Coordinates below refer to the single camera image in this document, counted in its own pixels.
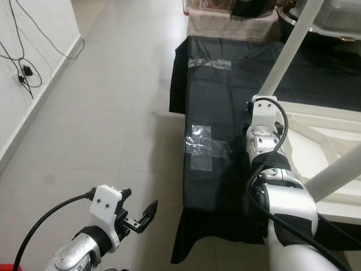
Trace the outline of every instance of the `power adapter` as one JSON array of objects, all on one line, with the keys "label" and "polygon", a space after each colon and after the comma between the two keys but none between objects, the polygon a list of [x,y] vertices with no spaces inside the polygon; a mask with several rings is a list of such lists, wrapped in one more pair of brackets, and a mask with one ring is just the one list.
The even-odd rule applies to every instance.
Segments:
[{"label": "power adapter", "polygon": [[25,82],[25,78],[23,76],[19,75],[18,78],[19,78],[20,83]]},{"label": "power adapter", "polygon": [[31,76],[34,74],[32,69],[30,69],[30,67],[26,65],[23,66],[23,71],[26,76]]}]

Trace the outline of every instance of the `tile floor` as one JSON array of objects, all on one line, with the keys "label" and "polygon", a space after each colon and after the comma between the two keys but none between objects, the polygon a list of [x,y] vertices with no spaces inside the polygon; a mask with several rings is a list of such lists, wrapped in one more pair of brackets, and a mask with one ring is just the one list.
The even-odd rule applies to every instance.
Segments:
[{"label": "tile floor", "polygon": [[[133,190],[125,204],[132,216],[155,199],[159,211],[144,234],[128,236],[105,256],[100,270],[268,270],[264,246],[213,237],[171,265],[182,211],[184,117],[168,113],[168,101],[187,18],[181,0],[89,0],[96,1],[92,19],[74,5],[77,19],[87,20],[80,23],[86,47],[1,178],[0,263],[13,262],[28,230],[51,207],[106,183]],[[87,225],[89,206],[80,201],[49,218],[29,243],[23,270],[44,270],[52,253]]]}]

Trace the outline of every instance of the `black tablecloth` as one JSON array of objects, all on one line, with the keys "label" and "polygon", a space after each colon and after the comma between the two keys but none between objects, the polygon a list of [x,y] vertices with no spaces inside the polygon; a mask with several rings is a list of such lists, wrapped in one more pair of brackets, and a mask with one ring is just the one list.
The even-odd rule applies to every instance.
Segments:
[{"label": "black tablecloth", "polygon": [[[172,263],[183,261],[205,236],[263,243],[244,194],[250,167],[242,131],[249,121],[246,102],[258,93],[282,48],[282,43],[258,45],[205,37],[189,37],[177,48],[169,110],[186,115],[187,145],[199,139],[195,128],[206,128],[207,142],[221,143],[226,155],[208,153],[199,165],[192,157],[199,149],[186,146],[184,210]],[[283,101],[360,111],[360,86],[357,55],[300,49],[275,95]],[[361,238],[358,226],[338,225]],[[322,223],[316,239],[333,250],[358,249]]]}]

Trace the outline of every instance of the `white wall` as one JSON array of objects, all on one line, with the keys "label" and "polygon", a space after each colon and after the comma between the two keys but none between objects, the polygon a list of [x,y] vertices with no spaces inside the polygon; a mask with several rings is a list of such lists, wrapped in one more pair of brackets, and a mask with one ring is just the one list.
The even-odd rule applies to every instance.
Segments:
[{"label": "white wall", "polygon": [[[80,37],[71,0],[18,1],[56,47],[61,52],[68,54]],[[36,66],[45,83],[42,87],[33,89],[34,100],[32,100],[17,80],[15,66],[10,60],[0,58],[0,159],[9,142],[51,80],[51,74],[54,76],[65,59],[40,34],[36,26],[21,10],[15,0],[11,0],[11,2],[18,26],[46,58],[50,67],[34,46],[20,33],[24,44],[25,58],[29,59]],[[21,57],[21,48],[17,39],[8,0],[0,0],[0,41],[13,58]],[[1,47],[0,54],[5,55]],[[29,81],[30,84],[37,84],[36,76],[29,78],[33,80]]]}]

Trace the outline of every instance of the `white bracket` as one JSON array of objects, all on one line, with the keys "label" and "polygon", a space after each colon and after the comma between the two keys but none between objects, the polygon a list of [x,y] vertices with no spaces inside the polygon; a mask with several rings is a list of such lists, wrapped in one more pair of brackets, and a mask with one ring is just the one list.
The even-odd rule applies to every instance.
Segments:
[{"label": "white bracket", "polygon": [[[277,101],[276,96],[255,96],[253,100],[257,98],[270,98]],[[253,103],[253,114],[252,114],[252,123],[247,130],[247,135],[252,132],[252,130],[257,126],[266,126],[271,128],[273,131],[277,132],[275,127],[277,107],[267,101],[267,100],[258,100]]]},{"label": "white bracket", "polygon": [[119,237],[114,228],[116,208],[122,200],[122,194],[107,185],[99,185],[96,188],[93,202],[90,206],[90,226],[98,226],[109,236],[112,242],[110,253],[119,247]]}]

